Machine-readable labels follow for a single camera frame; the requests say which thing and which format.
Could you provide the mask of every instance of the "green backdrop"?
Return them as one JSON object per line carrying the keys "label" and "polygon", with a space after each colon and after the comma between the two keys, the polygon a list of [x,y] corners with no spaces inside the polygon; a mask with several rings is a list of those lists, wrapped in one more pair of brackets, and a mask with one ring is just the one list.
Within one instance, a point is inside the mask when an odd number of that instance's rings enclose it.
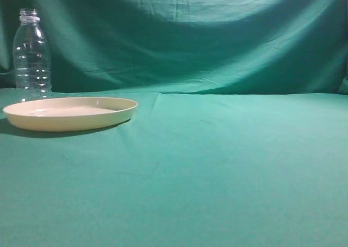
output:
{"label": "green backdrop", "polygon": [[0,86],[23,7],[39,9],[54,91],[337,92],[347,0],[1,0]]}

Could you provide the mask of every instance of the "plate rim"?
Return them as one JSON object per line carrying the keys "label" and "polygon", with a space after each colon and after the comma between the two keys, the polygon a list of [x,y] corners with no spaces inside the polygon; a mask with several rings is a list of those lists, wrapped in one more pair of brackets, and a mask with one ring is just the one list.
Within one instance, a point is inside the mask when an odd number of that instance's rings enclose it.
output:
{"label": "plate rim", "polygon": [[[48,101],[48,100],[69,100],[69,99],[80,99],[80,98],[107,98],[107,99],[115,99],[115,100],[127,100],[129,102],[133,102],[135,103],[135,105],[125,108],[125,109],[121,109],[121,110],[117,110],[114,112],[105,112],[105,113],[100,113],[100,114],[89,114],[89,115],[69,115],[69,116],[36,116],[36,115],[23,115],[23,114],[14,114],[9,112],[9,108],[11,107],[16,107],[20,104],[23,103],[32,103],[32,102],[38,102],[38,101]],[[137,101],[135,100],[131,100],[128,98],[122,98],[122,97],[109,97],[109,96],[78,96],[78,97],[55,97],[55,98],[48,98],[48,99],[43,99],[43,100],[32,100],[32,101],[27,101],[27,102],[19,102],[19,103],[14,103],[14,104],[10,104],[6,107],[4,107],[2,109],[2,111],[6,114],[6,115],[14,115],[14,116],[23,116],[26,118],[40,118],[40,119],[52,119],[52,118],[81,118],[81,117],[91,117],[91,116],[96,116],[96,115],[108,115],[108,114],[116,114],[116,113],[120,113],[120,112],[124,112],[124,111],[128,111],[128,110],[132,110],[134,108],[136,108],[139,104],[137,103]]]}

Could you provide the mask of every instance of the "plastic bottle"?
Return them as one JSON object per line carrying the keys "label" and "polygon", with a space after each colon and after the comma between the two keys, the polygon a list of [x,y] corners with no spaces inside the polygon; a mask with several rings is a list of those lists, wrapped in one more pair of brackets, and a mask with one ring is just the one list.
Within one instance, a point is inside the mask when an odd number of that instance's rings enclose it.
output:
{"label": "plastic bottle", "polygon": [[20,101],[47,98],[51,92],[51,54],[35,9],[21,9],[13,43],[16,88]]}

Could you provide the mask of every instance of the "empty water bottle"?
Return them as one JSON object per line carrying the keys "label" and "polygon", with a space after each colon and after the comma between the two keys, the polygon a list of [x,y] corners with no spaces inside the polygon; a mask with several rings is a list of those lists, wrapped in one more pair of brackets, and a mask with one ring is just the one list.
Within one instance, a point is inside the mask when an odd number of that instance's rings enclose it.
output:
{"label": "empty water bottle", "polygon": [[51,54],[40,18],[35,9],[21,9],[21,25],[13,44],[16,88],[22,89],[20,101],[47,98],[51,92]]}

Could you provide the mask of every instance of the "cream plate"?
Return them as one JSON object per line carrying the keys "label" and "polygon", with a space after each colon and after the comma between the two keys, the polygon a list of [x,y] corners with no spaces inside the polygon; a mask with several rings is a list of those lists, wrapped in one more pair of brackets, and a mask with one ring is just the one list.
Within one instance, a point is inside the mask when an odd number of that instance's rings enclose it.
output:
{"label": "cream plate", "polygon": [[12,104],[3,111],[9,122],[34,131],[80,131],[129,120],[138,103],[113,97],[67,97]]}

